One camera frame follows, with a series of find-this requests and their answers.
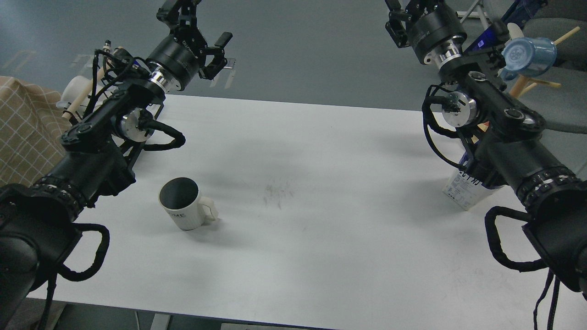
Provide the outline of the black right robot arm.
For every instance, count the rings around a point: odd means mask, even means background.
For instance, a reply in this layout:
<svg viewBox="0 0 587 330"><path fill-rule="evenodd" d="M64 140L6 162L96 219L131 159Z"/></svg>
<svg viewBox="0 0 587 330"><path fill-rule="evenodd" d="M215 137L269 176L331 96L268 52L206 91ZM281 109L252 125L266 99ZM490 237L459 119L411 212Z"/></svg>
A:
<svg viewBox="0 0 587 330"><path fill-rule="evenodd" d="M422 105L424 135L447 164L486 188L508 185L525 211L495 206L485 216L488 245L501 265L519 272L548 269L544 299L552 288L547 328L554 327L559 287L586 294L586 182L541 143L545 119L505 92L498 75L512 45L497 19L467 49L457 13L443 0L386 1L387 32L398 48L438 68ZM539 259L512 261L503 252L496 218L523 221Z"/></svg>

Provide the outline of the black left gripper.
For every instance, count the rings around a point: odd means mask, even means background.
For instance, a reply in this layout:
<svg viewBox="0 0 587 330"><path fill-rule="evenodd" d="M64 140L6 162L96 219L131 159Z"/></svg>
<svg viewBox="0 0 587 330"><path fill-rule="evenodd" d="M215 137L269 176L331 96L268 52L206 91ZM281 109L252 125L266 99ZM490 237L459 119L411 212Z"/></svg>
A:
<svg viewBox="0 0 587 330"><path fill-rule="evenodd" d="M212 81L228 63L225 47L233 34L223 32L209 46L197 27L199 3L166 0L157 12L157 19L170 32L149 55L148 67L153 71L151 81L164 91L183 91L195 76Z"/></svg>

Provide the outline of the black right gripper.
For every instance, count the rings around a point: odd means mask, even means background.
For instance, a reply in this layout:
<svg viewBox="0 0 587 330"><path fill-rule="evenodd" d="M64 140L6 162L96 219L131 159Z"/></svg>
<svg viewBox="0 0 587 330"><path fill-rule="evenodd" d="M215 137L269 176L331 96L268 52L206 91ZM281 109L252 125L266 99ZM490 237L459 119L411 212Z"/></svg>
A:
<svg viewBox="0 0 587 330"><path fill-rule="evenodd" d="M463 56L467 34L456 12L443 0L386 0L384 25L398 48L411 47L422 65L445 65Z"/></svg>

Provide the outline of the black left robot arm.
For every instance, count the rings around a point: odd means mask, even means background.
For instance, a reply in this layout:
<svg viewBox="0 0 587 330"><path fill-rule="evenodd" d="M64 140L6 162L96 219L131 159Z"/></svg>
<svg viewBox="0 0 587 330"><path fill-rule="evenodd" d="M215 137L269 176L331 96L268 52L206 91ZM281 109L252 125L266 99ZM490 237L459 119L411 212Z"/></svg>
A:
<svg viewBox="0 0 587 330"><path fill-rule="evenodd" d="M116 196L135 182L132 167L141 151L180 148L185 137L147 111L166 93L184 90L195 75L212 80L228 63L224 32L209 46L197 27L197 0L167 0L157 19L170 33L144 66L138 58L97 49L113 64L114 78L97 90L97 75L82 119L61 136L63 159L29 187L1 189L1 328L6 328L24 298L48 284L38 329L46 327L56 281L85 281L104 263L109 230L76 223L100 196Z"/></svg>

